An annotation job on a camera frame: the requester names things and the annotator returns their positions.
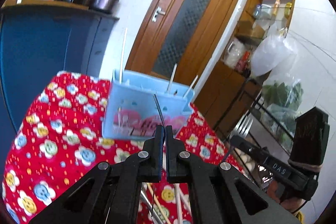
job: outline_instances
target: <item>light blue basket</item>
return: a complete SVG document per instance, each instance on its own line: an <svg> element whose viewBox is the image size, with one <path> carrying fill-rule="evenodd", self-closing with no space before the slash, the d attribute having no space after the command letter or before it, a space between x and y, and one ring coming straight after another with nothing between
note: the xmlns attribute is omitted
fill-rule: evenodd
<svg viewBox="0 0 336 224"><path fill-rule="evenodd" d="M167 80L129 70L123 71L120 84L119 70L114 70L103 123L103 137L134 140L152 138L156 125L161 124L153 94L156 94L159 101L165 125L171 125L176 135L193 113L190 101L194 91L191 90L183 98L188 86L173 82L170 93L166 93L168 84Z"/></svg>

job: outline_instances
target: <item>blue cabinet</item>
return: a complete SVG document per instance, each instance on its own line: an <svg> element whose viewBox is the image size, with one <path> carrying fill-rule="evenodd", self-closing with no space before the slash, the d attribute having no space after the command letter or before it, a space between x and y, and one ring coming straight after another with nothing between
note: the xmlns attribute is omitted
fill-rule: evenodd
<svg viewBox="0 0 336 224"><path fill-rule="evenodd" d="M118 18L48 5L5 7L0 14L3 162L30 104L58 71L99 76L109 35Z"/></svg>

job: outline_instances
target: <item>door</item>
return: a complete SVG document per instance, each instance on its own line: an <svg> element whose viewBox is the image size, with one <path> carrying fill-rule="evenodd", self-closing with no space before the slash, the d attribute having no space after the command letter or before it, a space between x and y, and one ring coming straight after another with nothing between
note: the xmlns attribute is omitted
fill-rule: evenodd
<svg viewBox="0 0 336 224"><path fill-rule="evenodd" d="M201 75L238 0L153 0L126 69L190 85Z"/></svg>

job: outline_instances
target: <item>red tablecloth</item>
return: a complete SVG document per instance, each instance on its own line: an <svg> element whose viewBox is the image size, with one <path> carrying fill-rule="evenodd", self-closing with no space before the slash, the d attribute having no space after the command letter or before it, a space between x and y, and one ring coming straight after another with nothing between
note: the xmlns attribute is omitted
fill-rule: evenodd
<svg viewBox="0 0 336 224"><path fill-rule="evenodd" d="M2 198L17 223L29 222L98 162L121 162L142 149L143 142L102 138L109 88L108 80L59 72L31 104L8 153L2 183ZM205 162L219 164L226 149L192 107L194 114L177 138ZM228 162L241 170L232 156ZM180 187L188 198L187 185ZM154 188L170 222L176 224L174 187L167 183L165 174ZM182 210L184 224L191 222L183 205ZM152 223L143 203L139 205L138 223Z"/></svg>

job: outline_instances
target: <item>door frame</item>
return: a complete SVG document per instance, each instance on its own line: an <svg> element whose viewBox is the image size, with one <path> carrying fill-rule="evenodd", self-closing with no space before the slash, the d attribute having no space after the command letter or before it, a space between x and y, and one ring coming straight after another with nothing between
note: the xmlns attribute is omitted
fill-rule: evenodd
<svg viewBox="0 0 336 224"><path fill-rule="evenodd" d="M140 29L139 29L139 31L137 33L137 36L135 38L135 41L133 43L132 50L131 50L131 52L129 54L129 57L127 59L126 68L125 68L126 70L132 70L133 60L135 58L135 55L137 54L137 51L138 51L139 46L141 44L141 41L142 41L142 38L144 36L145 30L146 30L150 20L152 19L152 15L154 14L154 12L156 10L156 8L159 4L159 1L160 0L152 0L152 3L150 4L150 6L147 10L147 13L146 13L146 15L145 15L145 17L144 17L144 19L141 23ZM210 61L210 58L211 58L216 46L218 45L219 40L221 39L221 37L224 33L224 30L227 27L227 24L228 24L233 12L234 12L234 9L237 6L237 3L238 3L238 0L233 0L232 1L226 16L223 18L221 26L220 26L213 42L210 45L210 50L208 51L208 53L206 55L206 59L204 60L204 62L201 65L202 73L204 72L205 67L207 66L208 62Z"/></svg>

